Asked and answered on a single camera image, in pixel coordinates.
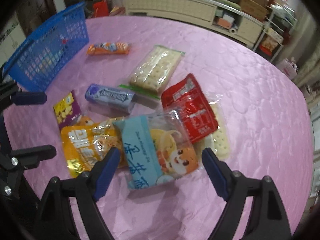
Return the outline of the pink tote bag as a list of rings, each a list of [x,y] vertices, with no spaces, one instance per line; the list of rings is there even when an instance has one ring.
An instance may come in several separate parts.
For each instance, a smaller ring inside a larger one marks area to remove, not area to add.
[[[294,57],[281,60],[276,64],[276,67],[290,80],[293,80],[297,76],[298,67]]]

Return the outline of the cream tv cabinet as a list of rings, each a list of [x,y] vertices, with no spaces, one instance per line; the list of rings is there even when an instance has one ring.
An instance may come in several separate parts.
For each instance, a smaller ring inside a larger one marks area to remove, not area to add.
[[[221,33],[252,49],[264,24],[216,0],[126,0],[128,15],[143,14],[190,23]]]

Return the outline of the clear soda cracker pack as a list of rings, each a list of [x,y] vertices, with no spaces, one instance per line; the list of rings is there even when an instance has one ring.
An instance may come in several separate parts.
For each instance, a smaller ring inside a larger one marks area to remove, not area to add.
[[[231,153],[231,148],[229,144],[225,115],[221,107],[223,95],[213,93],[205,93],[204,95],[215,114],[215,118],[218,123],[217,130],[202,140],[194,143],[193,147],[200,163],[202,163],[202,151],[205,148],[210,148],[219,160],[226,160]]]

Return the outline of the cardboard box on cabinet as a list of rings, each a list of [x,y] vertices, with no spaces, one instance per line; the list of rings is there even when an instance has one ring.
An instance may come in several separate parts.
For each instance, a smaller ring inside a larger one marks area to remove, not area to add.
[[[260,22],[264,22],[268,14],[268,10],[265,7],[259,5],[253,0],[240,0],[239,5],[244,13],[252,16]]]

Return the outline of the pink quilted tablecloth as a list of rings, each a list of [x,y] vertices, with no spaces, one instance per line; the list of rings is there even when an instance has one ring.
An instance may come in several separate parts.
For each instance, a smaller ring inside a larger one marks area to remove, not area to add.
[[[87,20],[90,43],[128,42],[128,55],[78,52],[48,87],[47,102],[11,106],[4,121],[14,149],[53,145],[56,157],[25,172],[38,196],[50,178],[70,176],[53,106],[71,90],[82,109],[92,83],[117,86],[143,57],[163,45],[185,53],[170,84],[194,74],[207,94],[222,96],[228,131],[228,166],[251,178],[269,175],[284,203],[291,230],[303,215],[313,174],[309,111],[301,91],[273,64],[246,47],[206,29],[151,17],[113,16]],[[113,178],[100,212],[116,239],[207,239],[224,208],[204,170],[147,190],[127,188],[126,172]]]

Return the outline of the red bag on floor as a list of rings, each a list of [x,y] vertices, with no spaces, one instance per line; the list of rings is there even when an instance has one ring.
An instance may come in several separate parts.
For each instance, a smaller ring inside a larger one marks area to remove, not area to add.
[[[95,2],[93,4],[93,16],[97,17],[106,17],[109,16],[110,12],[107,6],[107,2],[102,0],[100,2]]]

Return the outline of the orange snack bar wrapper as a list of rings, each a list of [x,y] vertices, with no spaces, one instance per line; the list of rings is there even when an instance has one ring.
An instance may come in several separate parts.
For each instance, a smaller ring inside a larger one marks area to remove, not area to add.
[[[104,42],[89,46],[87,55],[125,55],[130,52],[131,44],[124,42]]]

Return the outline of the small red snack pouch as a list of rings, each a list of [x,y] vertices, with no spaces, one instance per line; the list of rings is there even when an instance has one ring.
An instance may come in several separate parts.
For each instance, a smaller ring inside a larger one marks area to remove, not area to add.
[[[216,116],[193,74],[166,89],[161,96],[164,109],[177,109],[191,143],[218,128]]]

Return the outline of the orange yellow snack bag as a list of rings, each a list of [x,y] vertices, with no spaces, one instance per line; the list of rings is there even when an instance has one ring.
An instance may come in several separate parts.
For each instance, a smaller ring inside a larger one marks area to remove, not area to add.
[[[112,147],[120,150],[118,167],[127,167],[121,137],[113,125],[119,120],[123,118],[110,118],[91,125],[66,126],[61,130],[62,148],[73,178],[83,171],[90,171]]]

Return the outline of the blue plastic basket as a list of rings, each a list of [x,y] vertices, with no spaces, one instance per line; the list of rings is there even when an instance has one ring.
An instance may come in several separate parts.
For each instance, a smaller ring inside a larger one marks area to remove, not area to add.
[[[44,92],[59,71],[89,42],[80,2],[55,14],[33,31],[8,59],[3,76],[30,92]]]

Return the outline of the green folded cloth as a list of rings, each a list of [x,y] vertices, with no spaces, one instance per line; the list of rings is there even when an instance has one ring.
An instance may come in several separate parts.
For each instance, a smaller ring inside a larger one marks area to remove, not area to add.
[[[240,5],[238,5],[237,3],[231,2],[231,1],[229,1],[229,0],[214,0],[214,1],[217,1],[217,2],[222,3],[222,4],[224,4],[224,5],[233,7],[233,8],[236,9],[236,10],[241,10]]]

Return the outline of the broom and dustpan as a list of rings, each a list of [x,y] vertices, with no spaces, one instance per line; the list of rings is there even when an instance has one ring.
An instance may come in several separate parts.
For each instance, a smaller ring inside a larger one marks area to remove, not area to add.
[[[110,16],[125,15],[125,7],[120,0],[108,0],[110,3]]]

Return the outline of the light blue pastry pack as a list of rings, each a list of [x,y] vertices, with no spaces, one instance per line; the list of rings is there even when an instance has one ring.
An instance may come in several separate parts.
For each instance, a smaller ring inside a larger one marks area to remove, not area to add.
[[[121,136],[130,189],[140,190],[193,173],[199,160],[175,109],[113,122]]]

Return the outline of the green-edged cracker pack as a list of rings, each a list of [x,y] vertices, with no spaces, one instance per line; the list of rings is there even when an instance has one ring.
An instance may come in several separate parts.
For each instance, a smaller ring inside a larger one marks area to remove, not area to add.
[[[159,100],[184,55],[183,51],[155,45],[129,75],[127,83],[119,87]]]

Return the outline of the white metal shelf rack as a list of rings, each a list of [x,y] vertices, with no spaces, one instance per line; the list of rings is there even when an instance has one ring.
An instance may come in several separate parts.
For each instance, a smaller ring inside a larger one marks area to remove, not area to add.
[[[273,62],[282,49],[289,43],[298,22],[296,12],[289,6],[287,0],[267,0],[263,30],[253,51]]]

